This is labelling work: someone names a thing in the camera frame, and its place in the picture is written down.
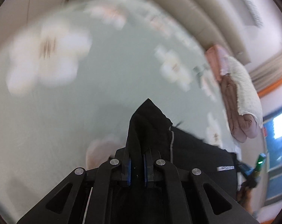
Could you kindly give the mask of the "person's right hand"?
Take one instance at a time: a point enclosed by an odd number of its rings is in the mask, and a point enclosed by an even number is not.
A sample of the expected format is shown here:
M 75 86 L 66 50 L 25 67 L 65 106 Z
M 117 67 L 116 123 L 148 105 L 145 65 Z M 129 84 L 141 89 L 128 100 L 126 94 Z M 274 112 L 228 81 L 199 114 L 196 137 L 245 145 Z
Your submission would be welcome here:
M 251 193 L 252 189 L 246 186 L 245 183 L 241 185 L 240 190 L 237 193 L 237 202 L 241 205 L 248 213 L 253 214 L 251 207 Z

